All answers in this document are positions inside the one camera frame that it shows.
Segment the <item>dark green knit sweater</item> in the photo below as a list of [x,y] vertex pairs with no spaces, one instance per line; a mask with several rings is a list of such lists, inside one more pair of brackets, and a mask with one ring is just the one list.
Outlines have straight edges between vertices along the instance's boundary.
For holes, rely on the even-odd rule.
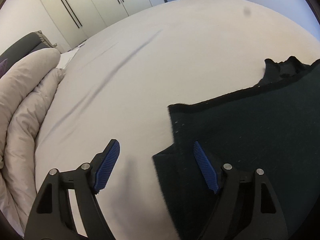
[[253,87],[194,105],[169,106],[174,143],[153,156],[181,239],[201,239],[213,198],[193,154],[241,171],[261,168],[277,195],[287,239],[319,239],[319,62],[266,59]]

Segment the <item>grey folded duvet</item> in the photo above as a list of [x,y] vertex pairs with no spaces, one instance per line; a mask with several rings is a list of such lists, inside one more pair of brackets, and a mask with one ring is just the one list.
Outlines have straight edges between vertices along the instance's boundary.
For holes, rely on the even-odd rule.
[[1,212],[24,236],[36,198],[36,138],[65,75],[60,53],[37,50],[1,77]]

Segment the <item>white bed mattress sheet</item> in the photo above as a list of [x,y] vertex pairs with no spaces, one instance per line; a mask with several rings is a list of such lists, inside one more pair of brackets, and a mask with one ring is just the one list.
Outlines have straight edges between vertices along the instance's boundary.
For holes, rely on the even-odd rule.
[[311,64],[319,41],[287,17],[246,0],[177,0],[104,29],[66,67],[41,126],[35,181],[76,169],[120,142],[97,198],[116,239],[177,239],[152,156],[173,142],[167,107],[255,85],[265,59]]

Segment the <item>purple pillow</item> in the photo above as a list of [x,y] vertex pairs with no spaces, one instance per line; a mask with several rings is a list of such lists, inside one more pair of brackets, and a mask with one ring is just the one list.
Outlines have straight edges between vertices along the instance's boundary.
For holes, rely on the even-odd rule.
[[2,77],[3,75],[6,74],[6,72],[8,71],[8,59],[4,59],[1,63],[0,63],[0,77]]

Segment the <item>white pillow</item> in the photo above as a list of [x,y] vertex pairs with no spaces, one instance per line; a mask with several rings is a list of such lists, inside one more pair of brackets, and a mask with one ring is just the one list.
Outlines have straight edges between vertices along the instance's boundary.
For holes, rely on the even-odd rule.
[[66,53],[61,54],[60,61],[57,65],[57,68],[65,69],[69,64],[69,62],[72,60],[72,58],[75,57],[76,53],[81,47],[82,47],[82,44]]

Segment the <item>dark grey headboard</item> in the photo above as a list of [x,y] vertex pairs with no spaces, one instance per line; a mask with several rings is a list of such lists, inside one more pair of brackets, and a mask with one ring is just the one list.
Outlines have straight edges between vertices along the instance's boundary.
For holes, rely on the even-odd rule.
[[28,54],[43,48],[51,48],[51,46],[38,31],[31,32],[13,43],[1,54],[1,62],[7,60],[8,64],[13,65]]

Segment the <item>cream wardrobe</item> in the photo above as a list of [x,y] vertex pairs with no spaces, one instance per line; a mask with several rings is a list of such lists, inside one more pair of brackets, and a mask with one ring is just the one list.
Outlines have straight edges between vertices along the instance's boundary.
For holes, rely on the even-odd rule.
[[70,48],[166,0],[40,0]]

